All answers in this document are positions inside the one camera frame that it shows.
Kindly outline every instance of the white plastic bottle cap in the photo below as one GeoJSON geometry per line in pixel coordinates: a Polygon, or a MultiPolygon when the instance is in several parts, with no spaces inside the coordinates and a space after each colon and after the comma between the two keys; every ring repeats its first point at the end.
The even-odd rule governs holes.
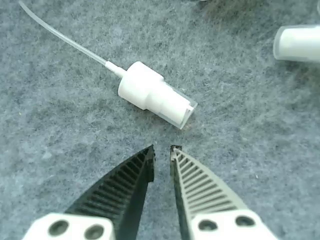
{"type": "Polygon", "coordinates": [[[320,25],[282,26],[274,39],[277,60],[320,62],[320,25]]]}
{"type": "Polygon", "coordinates": [[[198,105],[140,61],[128,68],[121,79],[118,94],[140,109],[152,111],[179,129],[184,127],[198,105]]]}

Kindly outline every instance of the screw hole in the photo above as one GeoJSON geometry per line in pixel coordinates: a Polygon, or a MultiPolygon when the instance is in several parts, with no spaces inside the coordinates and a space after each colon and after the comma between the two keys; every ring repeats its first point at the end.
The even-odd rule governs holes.
{"type": "Polygon", "coordinates": [[[103,234],[104,234],[103,226],[93,225],[85,231],[84,237],[88,240],[96,240],[96,239],[99,239],[103,234]]]}
{"type": "Polygon", "coordinates": [[[255,221],[252,218],[247,217],[247,216],[238,216],[235,220],[235,223],[241,227],[255,225],[255,221]]]}
{"type": "Polygon", "coordinates": [[[69,223],[65,220],[59,220],[53,223],[49,228],[49,234],[51,236],[59,236],[67,230],[69,223]]]}
{"type": "Polygon", "coordinates": [[[214,221],[202,220],[199,223],[199,229],[201,231],[213,231],[213,230],[218,229],[218,226],[214,221]]]}

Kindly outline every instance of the ribbed gripper pad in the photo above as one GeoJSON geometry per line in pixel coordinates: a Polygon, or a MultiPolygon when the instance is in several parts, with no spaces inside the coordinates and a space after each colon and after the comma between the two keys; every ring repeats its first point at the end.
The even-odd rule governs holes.
{"type": "Polygon", "coordinates": [[[136,239],[155,160],[153,145],[136,153],[98,180],[65,213],[108,218],[117,240],[136,239]]]}
{"type": "Polygon", "coordinates": [[[244,202],[218,176],[198,160],[172,146],[170,171],[182,239],[190,239],[191,220],[197,214],[247,209],[244,202]]]}

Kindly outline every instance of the clear plastic cap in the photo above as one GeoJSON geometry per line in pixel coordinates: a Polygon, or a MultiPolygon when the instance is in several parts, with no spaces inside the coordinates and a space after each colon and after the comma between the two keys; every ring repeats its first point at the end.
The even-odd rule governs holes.
{"type": "Polygon", "coordinates": [[[320,62],[320,25],[282,26],[274,39],[277,60],[320,62]]]}

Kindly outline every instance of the gray felt surface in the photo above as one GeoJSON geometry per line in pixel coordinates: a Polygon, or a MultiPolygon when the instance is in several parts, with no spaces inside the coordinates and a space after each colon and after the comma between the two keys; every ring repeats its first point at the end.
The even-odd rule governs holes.
{"type": "Polygon", "coordinates": [[[119,79],[0,3],[0,235],[19,240],[137,151],[155,145],[137,239],[180,239],[171,144],[207,165],[283,240],[320,239],[320,67],[280,62],[282,25],[316,0],[26,0],[102,57],[142,61],[199,106],[183,130],[117,95],[119,79]]]}

